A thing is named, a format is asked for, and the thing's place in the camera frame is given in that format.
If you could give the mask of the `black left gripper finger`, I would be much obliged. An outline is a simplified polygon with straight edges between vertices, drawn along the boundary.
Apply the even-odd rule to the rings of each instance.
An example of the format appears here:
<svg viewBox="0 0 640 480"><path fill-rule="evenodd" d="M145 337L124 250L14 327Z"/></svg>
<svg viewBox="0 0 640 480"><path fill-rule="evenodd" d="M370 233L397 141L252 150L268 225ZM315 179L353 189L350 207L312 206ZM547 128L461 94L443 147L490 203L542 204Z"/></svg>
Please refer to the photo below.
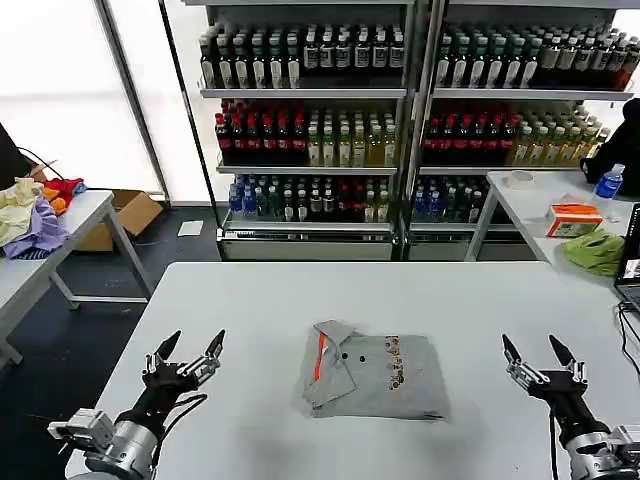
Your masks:
<svg viewBox="0 0 640 480"><path fill-rule="evenodd" d="M177 330L163 340L153 353L145 356L145 367L142 370L142 375L155 374L161 366L168 364L169 357L173 353L181 333L181 330Z"/></svg>
<svg viewBox="0 0 640 480"><path fill-rule="evenodd" d="M222 329L200 357L178 369L178 375L192 380L195 384L207 382L220 367L219 357L223 351L225 333L226 330Z"/></svg>

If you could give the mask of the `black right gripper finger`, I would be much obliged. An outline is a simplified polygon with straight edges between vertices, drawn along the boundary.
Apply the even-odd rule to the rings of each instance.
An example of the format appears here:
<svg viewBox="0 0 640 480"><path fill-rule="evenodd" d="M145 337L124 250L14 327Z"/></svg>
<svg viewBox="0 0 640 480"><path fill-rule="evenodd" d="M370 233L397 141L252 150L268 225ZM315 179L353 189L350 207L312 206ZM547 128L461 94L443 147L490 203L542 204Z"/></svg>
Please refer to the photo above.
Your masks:
<svg viewBox="0 0 640 480"><path fill-rule="evenodd" d="M551 347L562 367L572 374L572 379L576 383L587 384L585 363L578 361L569 348L553 334L549 335Z"/></svg>
<svg viewBox="0 0 640 480"><path fill-rule="evenodd" d="M549 378L522 359L506 334L502 334L501 339L503 353L507 361L507 373L530 396L536 396L544 386L549 385Z"/></svg>

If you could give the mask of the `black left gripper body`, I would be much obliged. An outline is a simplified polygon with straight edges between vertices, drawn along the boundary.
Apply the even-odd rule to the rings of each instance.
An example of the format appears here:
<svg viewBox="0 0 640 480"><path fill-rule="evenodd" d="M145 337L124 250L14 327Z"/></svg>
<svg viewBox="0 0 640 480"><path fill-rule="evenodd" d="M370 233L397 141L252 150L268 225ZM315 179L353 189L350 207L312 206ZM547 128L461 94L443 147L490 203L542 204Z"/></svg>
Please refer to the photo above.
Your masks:
<svg viewBox="0 0 640 480"><path fill-rule="evenodd" d="M163 364L154 373L143 375L142 394L130 410L118 415L118 421L129 421L146 429L163 429L178 397L198 388L195 376L178 374L179 368L177 363Z"/></svg>

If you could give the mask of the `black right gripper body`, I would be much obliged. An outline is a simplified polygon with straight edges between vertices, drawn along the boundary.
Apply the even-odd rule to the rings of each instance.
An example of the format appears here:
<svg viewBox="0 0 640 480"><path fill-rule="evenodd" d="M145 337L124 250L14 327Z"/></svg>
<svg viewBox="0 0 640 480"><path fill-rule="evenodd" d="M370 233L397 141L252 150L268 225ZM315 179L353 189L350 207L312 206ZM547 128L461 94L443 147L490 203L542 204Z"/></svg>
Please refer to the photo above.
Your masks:
<svg viewBox="0 0 640 480"><path fill-rule="evenodd" d="M609 427L596 420L586 405L583 394L587 385L575 382L573 375L565 370L543 371L548 382L533 382L528 386L528 394L545 401L552 416L560 426L560 443L566 446L581 435L601 432L610 434Z"/></svg>

